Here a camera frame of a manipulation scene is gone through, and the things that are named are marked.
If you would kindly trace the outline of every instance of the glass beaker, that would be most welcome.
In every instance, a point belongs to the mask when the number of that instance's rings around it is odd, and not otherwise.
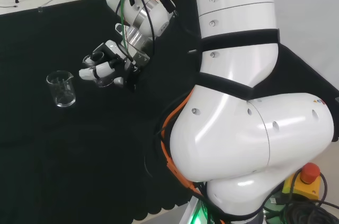
[[[64,70],[52,72],[46,78],[53,100],[59,107],[67,107],[75,103],[72,78],[73,75]]]

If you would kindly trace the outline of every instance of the black cloth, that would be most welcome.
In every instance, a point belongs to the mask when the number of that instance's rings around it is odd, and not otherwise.
[[[175,20],[199,32],[195,0],[175,1]],[[194,86],[201,54],[187,51],[199,49],[199,40],[172,22],[135,93],[99,89],[78,71],[102,42],[119,41],[118,21],[105,0],[0,16],[0,224],[131,223],[190,199],[166,168],[151,179],[144,153],[163,108]],[[75,76],[70,108],[52,101],[46,76],[55,70]],[[281,46],[255,95],[291,92],[322,98],[338,124],[338,91]]]

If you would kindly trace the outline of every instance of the yellow button base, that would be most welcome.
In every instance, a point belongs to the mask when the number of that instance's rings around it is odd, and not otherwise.
[[[285,180],[282,193],[286,193],[286,194],[290,193],[293,176],[294,174]],[[318,200],[321,181],[322,181],[321,177],[318,176],[313,183],[305,184],[300,180],[300,174],[299,174],[297,176],[295,186],[293,188],[293,193],[303,195],[309,199]]]

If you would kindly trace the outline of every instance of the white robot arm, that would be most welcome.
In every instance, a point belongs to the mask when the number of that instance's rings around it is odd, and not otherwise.
[[[118,2],[107,0],[113,10]],[[159,36],[171,15],[160,3],[147,0],[151,3]],[[141,0],[125,4],[126,20],[149,37]],[[274,0],[197,4],[201,75],[212,78],[211,85],[231,81],[247,87],[267,78],[278,57]],[[247,100],[196,85],[175,121],[170,150],[183,177],[207,182],[209,200],[224,213],[241,217],[256,213],[278,184],[329,145],[333,133],[328,107],[316,96],[294,93]]]

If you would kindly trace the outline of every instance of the red button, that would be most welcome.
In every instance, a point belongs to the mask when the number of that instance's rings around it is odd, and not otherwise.
[[[311,184],[319,175],[320,168],[314,163],[307,163],[301,170],[300,179],[306,184]]]

